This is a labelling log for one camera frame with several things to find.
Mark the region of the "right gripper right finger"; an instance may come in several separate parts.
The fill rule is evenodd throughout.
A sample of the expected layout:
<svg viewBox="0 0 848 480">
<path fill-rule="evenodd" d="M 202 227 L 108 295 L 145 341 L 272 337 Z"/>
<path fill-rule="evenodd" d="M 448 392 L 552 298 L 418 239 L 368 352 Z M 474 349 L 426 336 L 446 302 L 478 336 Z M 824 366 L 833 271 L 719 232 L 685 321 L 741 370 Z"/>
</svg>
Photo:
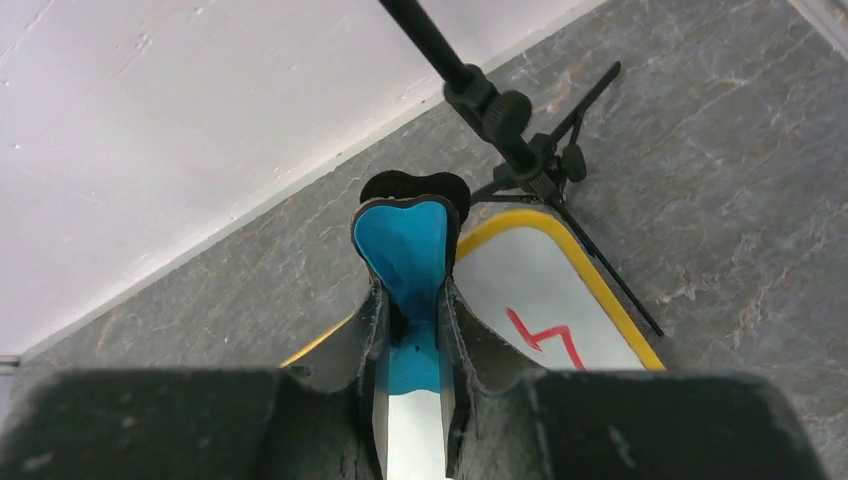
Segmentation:
<svg viewBox="0 0 848 480">
<path fill-rule="evenodd" d="M 786 397 L 747 374 L 544 368 L 438 300 L 453 479 L 822 479 Z"/>
</svg>

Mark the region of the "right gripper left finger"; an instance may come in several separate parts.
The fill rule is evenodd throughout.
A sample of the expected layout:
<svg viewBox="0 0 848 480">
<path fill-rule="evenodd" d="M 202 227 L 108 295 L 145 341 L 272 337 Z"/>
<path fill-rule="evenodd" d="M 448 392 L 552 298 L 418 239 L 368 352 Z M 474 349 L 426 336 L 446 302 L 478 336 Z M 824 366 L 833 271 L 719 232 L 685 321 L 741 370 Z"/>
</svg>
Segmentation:
<svg viewBox="0 0 848 480">
<path fill-rule="evenodd" d="M 381 479 L 389 300 L 286 367 L 92 369 L 33 389 L 1 439 L 5 479 Z"/>
</svg>

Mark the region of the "white whiteboard yellow frame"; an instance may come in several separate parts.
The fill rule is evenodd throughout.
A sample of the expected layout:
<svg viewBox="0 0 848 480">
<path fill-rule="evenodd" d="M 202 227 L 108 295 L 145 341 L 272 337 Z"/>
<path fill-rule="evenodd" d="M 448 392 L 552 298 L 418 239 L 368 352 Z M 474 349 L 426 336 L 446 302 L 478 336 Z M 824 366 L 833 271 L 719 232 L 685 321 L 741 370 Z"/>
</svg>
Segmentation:
<svg viewBox="0 0 848 480">
<path fill-rule="evenodd" d="M 458 240 L 456 262 L 447 281 L 455 284 L 485 326 L 544 368 L 662 368 L 588 255 L 568 229 L 550 215 L 511 210 L 485 221 Z M 284 367 L 330 336 L 344 321 Z M 389 320 L 388 341 L 387 453 L 381 479 L 453 479 L 446 474 L 440 354 L 439 392 L 392 395 Z"/>
</svg>

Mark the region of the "blue whiteboard eraser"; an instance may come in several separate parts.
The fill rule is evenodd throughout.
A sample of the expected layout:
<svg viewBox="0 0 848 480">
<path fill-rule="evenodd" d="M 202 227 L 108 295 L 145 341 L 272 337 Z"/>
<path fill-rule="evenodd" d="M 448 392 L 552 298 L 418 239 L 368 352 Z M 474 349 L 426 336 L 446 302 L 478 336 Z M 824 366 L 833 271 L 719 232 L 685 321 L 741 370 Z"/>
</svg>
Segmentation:
<svg viewBox="0 0 848 480">
<path fill-rule="evenodd" d="M 458 175 L 381 172 L 362 187 L 351 237 L 387 293 L 389 392 L 440 390 L 439 298 L 451 277 L 471 191 Z"/>
</svg>

